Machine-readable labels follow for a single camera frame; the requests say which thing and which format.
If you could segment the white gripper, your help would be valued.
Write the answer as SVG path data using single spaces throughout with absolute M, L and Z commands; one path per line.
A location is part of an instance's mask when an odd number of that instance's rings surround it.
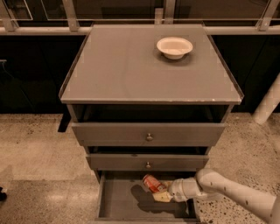
M 164 181 L 163 185 L 168 192 L 155 192 L 152 194 L 157 202 L 169 203 L 188 201 L 200 195 L 200 188 L 195 178 L 179 178 L 173 181 Z

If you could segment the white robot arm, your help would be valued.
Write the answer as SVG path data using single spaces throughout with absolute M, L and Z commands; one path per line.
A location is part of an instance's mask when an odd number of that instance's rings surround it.
M 186 202 L 225 196 L 266 224 L 280 224 L 280 196 L 260 192 L 236 183 L 212 169 L 201 169 L 194 178 L 179 178 L 165 184 L 167 189 L 152 194 L 155 201 Z

